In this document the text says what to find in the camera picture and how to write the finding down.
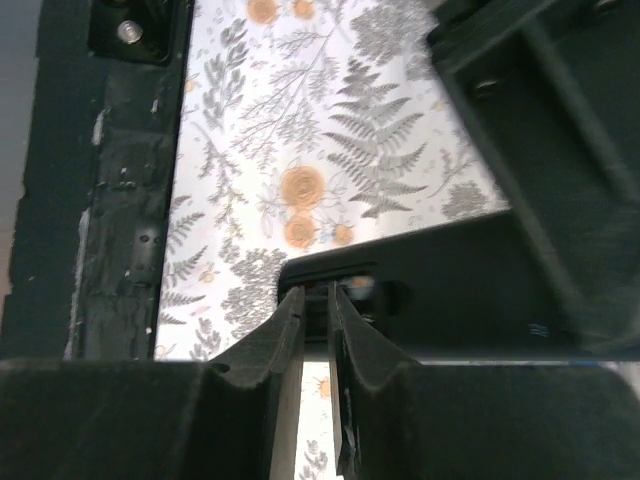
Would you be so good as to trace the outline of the black tv remote control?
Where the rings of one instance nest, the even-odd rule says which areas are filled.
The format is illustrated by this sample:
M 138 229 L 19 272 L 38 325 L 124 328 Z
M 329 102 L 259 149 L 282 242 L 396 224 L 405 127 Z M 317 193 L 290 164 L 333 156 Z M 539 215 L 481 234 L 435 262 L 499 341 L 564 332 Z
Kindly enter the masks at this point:
M 277 295 L 351 276 L 375 280 L 374 321 L 420 358 L 578 356 L 579 339 L 513 214 L 489 214 L 290 260 Z

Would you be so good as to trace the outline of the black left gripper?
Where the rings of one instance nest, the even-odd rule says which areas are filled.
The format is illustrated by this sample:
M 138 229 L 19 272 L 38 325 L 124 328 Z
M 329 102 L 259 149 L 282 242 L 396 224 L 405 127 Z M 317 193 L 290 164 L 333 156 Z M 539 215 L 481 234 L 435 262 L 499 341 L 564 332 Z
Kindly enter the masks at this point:
M 638 3 L 432 8 L 432 65 L 582 345 L 637 345 Z

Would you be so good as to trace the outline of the dark blue AAA battery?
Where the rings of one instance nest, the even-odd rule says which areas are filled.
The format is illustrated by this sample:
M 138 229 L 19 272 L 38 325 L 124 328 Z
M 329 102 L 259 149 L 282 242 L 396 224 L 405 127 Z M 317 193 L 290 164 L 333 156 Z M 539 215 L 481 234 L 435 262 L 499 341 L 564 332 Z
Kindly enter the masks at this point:
M 336 281 L 359 314 L 369 323 L 374 321 L 374 287 L 371 276 L 351 276 Z M 328 310 L 330 281 L 310 284 L 306 290 L 306 315 L 309 318 L 324 319 Z

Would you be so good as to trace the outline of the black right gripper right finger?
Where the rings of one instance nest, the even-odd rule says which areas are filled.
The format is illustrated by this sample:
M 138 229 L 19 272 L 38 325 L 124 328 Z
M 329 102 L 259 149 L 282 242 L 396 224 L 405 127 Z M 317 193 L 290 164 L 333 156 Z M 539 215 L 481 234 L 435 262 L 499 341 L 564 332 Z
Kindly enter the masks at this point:
M 639 398 L 565 363 L 420 363 L 331 286 L 336 469 L 346 479 L 635 479 Z

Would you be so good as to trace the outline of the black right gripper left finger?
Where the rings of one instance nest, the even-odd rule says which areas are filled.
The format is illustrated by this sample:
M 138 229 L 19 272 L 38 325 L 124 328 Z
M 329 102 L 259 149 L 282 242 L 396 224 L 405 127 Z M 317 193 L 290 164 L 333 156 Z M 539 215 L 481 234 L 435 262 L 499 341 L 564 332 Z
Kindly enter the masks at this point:
M 209 362 L 3 362 L 2 477 L 292 478 L 304 304 Z

